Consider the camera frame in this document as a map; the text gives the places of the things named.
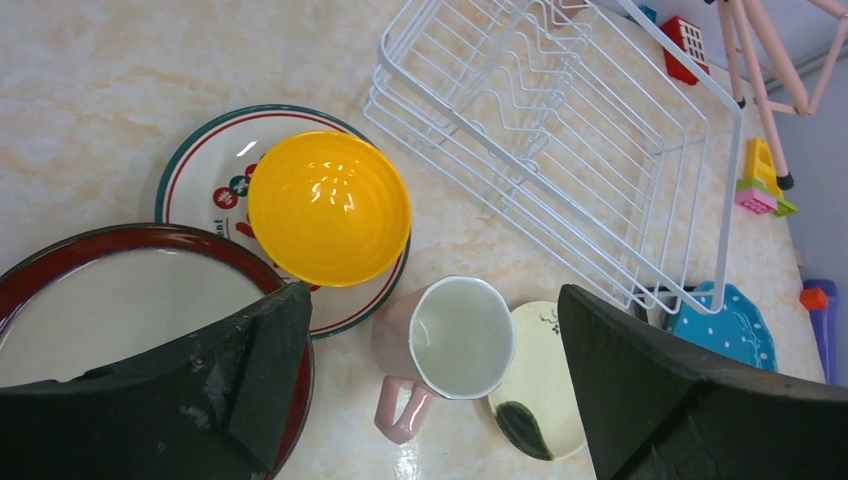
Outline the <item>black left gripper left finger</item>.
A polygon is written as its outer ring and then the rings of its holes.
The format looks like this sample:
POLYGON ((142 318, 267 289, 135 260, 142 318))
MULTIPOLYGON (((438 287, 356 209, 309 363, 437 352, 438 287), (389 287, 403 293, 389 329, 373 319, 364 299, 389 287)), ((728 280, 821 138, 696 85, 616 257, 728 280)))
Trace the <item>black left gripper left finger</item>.
POLYGON ((266 479, 313 397, 311 294, 288 284, 147 352, 1 391, 5 479, 266 479))

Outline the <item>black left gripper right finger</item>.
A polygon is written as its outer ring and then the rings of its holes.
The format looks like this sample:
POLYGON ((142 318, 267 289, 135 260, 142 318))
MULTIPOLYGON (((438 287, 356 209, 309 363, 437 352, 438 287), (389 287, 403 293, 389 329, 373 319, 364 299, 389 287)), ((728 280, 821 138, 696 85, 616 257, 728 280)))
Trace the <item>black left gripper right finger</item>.
POLYGON ((566 284, 558 319, 600 479, 843 479, 847 392, 758 369, 566 284))

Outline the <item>blue polka dot plate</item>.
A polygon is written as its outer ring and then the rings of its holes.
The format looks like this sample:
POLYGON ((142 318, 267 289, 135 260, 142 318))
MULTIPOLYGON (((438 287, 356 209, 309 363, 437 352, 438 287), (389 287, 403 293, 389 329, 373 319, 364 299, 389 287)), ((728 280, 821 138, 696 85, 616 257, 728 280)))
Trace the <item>blue polka dot plate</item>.
POLYGON ((758 307, 727 283, 716 313, 699 313, 683 303, 665 321, 665 330, 690 343, 763 370, 777 372, 773 337, 758 307))

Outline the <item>cream small leaf plate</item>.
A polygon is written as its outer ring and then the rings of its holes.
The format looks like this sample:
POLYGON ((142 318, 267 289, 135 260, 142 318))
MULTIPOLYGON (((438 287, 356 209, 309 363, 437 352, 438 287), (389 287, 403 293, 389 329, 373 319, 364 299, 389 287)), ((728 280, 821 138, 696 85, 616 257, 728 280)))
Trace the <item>cream small leaf plate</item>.
POLYGON ((520 452, 542 461, 567 458, 586 444, 562 343, 557 304, 531 301, 511 312, 515 355, 487 396, 495 422, 520 452))

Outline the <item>red rimmed white plate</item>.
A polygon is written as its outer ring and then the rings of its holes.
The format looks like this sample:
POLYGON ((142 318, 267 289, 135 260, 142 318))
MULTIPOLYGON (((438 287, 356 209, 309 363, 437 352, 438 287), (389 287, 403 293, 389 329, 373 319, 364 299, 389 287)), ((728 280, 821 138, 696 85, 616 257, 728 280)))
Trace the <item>red rimmed white plate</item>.
POLYGON ((70 237, 1 278, 1 391, 147 352, 293 283, 193 227, 137 223, 70 237))

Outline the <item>yellow bowl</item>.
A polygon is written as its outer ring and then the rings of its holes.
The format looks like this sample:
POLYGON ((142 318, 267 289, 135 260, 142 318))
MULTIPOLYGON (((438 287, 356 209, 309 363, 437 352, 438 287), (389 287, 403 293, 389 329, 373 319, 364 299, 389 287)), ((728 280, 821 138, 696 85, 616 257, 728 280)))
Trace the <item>yellow bowl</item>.
POLYGON ((406 184, 389 158, 359 137, 296 134, 258 162, 247 218, 264 253, 293 277, 349 287, 386 271, 412 227, 406 184))

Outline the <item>yellow green pink toy blocks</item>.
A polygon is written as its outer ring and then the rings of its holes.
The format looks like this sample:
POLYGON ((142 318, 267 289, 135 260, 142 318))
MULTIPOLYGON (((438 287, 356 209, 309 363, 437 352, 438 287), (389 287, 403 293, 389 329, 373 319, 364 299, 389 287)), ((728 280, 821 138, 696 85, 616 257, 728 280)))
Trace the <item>yellow green pink toy blocks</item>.
POLYGON ((768 143, 762 138, 747 142, 743 175, 737 180, 735 204, 757 215, 784 217, 798 212, 778 187, 768 143))

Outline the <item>red toy block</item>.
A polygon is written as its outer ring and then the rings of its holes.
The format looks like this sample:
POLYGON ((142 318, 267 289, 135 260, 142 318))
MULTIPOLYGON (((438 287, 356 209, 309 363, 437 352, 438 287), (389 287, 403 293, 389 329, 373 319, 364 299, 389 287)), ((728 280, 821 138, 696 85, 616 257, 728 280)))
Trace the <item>red toy block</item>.
MULTIPOLYGON (((660 29, 702 70, 709 73, 703 48, 701 29, 680 17, 673 16, 660 29)), ((668 50, 663 50, 665 66, 668 75, 688 85, 697 85, 698 78, 678 61, 668 50)))

